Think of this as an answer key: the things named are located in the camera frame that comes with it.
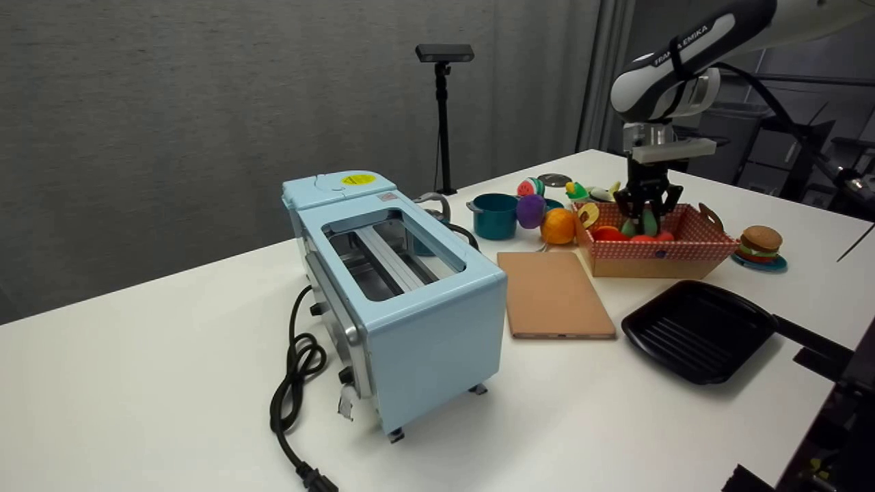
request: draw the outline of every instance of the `orange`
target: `orange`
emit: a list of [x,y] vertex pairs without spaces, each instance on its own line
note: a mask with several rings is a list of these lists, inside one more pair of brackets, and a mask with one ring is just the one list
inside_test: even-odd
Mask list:
[[576,214],[568,207],[550,207],[542,221],[542,240],[548,246],[565,246],[576,237]]

